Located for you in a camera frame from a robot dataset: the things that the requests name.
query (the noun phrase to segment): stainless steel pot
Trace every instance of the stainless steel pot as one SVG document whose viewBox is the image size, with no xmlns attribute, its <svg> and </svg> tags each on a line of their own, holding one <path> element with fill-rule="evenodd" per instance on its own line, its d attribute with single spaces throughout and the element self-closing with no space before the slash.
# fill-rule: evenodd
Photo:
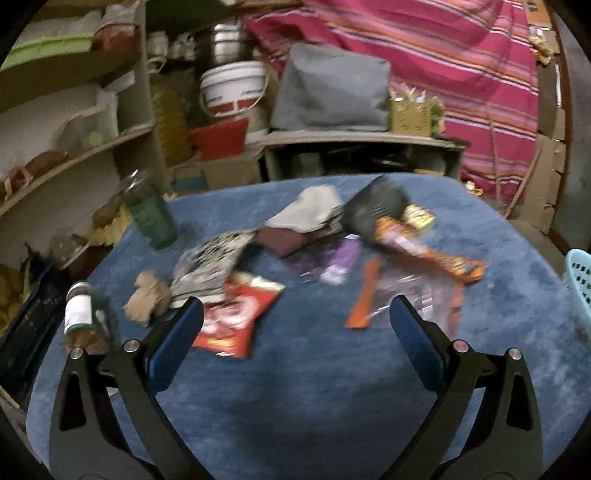
<svg viewBox="0 0 591 480">
<path fill-rule="evenodd" d="M 248 35 L 240 23 L 218 24 L 199 38 L 198 51 L 201 60 L 210 68 L 251 60 L 252 49 L 247 44 Z"/>
</svg>

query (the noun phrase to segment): wooden stick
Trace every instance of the wooden stick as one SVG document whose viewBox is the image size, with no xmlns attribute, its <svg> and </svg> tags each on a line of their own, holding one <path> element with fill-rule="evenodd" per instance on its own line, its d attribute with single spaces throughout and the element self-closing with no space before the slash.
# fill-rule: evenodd
<svg viewBox="0 0 591 480">
<path fill-rule="evenodd" d="M 517 204 L 517 200 L 519 200 L 519 197 L 523 193 L 523 190 L 525 189 L 525 186 L 527 185 L 527 182 L 529 181 L 531 174 L 533 173 L 535 166 L 538 163 L 538 159 L 542 155 L 543 149 L 544 149 L 544 145 L 542 145 L 540 147 L 540 150 L 538 150 L 538 153 L 536 153 L 534 159 L 530 163 L 530 166 L 527 168 L 527 172 L 525 172 L 525 177 L 523 177 L 523 180 L 521 180 L 521 183 L 519 184 L 519 188 L 517 189 L 517 192 L 515 192 L 515 195 L 513 196 L 513 199 L 511 200 L 509 206 L 507 207 L 507 210 L 505 210 L 505 214 L 504 214 L 505 219 L 509 218 L 509 215 L 511 215 L 513 208 L 515 208 L 515 205 Z"/>
<path fill-rule="evenodd" d="M 486 116 L 488 117 L 488 122 L 491 125 L 491 138 L 492 138 L 492 152 L 495 156 L 493 169 L 495 172 L 495 200 L 497 203 L 497 208 L 501 203 L 501 179 L 499 178 L 499 152 L 496 149 L 496 138 L 495 138 L 495 123 L 491 117 L 491 111 L 488 108 L 488 103 L 486 104 Z"/>
</svg>

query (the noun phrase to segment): gray cloth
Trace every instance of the gray cloth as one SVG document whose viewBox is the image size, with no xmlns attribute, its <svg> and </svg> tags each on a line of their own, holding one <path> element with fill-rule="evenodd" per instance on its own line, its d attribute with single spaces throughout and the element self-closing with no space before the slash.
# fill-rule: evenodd
<svg viewBox="0 0 591 480">
<path fill-rule="evenodd" d="M 295 202 L 269 218 L 265 225 L 289 228 L 298 233 L 313 232 L 324 227 L 335 214 L 340 213 L 342 205 L 343 202 L 333 186 L 309 187 L 298 195 Z"/>
<path fill-rule="evenodd" d="M 275 110 L 274 128 L 388 128 L 390 64 L 335 47 L 297 43 L 290 50 Z"/>
</svg>

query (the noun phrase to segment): green bottle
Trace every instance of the green bottle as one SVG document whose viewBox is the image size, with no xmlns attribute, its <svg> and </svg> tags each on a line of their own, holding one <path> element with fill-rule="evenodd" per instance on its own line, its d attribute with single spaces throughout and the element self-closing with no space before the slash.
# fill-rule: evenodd
<svg viewBox="0 0 591 480">
<path fill-rule="evenodd" d="M 148 170 L 136 170 L 121 180 L 118 187 L 123 204 L 134 219 L 138 230 L 159 250 L 178 238 L 178 229 L 168 205 L 150 180 Z"/>
</svg>

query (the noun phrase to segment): metal screw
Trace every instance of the metal screw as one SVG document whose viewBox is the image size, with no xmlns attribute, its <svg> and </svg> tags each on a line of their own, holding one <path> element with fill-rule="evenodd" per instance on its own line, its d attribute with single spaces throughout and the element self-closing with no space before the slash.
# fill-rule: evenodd
<svg viewBox="0 0 591 480">
<path fill-rule="evenodd" d="M 521 351 L 517 348 L 509 348 L 509 356 L 513 360 L 521 360 L 521 357 L 523 357 Z"/>
<path fill-rule="evenodd" d="M 77 346 L 76 348 L 73 348 L 72 351 L 70 352 L 70 357 L 74 360 L 78 360 L 82 354 L 84 353 L 84 350 L 82 348 L 80 348 L 79 346 Z"/>
<path fill-rule="evenodd" d="M 464 340 L 456 340 L 453 342 L 453 349 L 456 352 L 466 353 L 470 349 L 470 345 L 468 345 Z"/>
<path fill-rule="evenodd" d="M 123 350 L 125 350 L 127 353 L 137 352 L 138 349 L 139 342 L 137 340 L 129 340 L 128 342 L 125 342 L 125 345 L 123 346 Z"/>
</svg>

